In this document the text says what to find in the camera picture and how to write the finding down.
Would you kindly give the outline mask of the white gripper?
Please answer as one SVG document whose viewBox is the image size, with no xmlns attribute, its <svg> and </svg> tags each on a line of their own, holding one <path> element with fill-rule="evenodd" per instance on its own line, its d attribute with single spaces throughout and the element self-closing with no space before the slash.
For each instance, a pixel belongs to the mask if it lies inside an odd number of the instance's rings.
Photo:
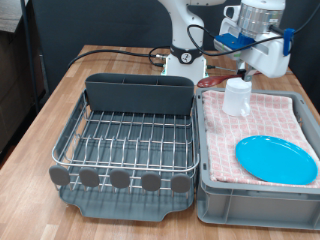
<svg viewBox="0 0 320 240">
<path fill-rule="evenodd" d="M 214 46 L 237 63 L 237 73 L 246 82 L 260 72 L 269 78 L 283 76 L 289 64 L 289 39 L 268 29 L 269 22 L 223 19 Z"/>
</svg>

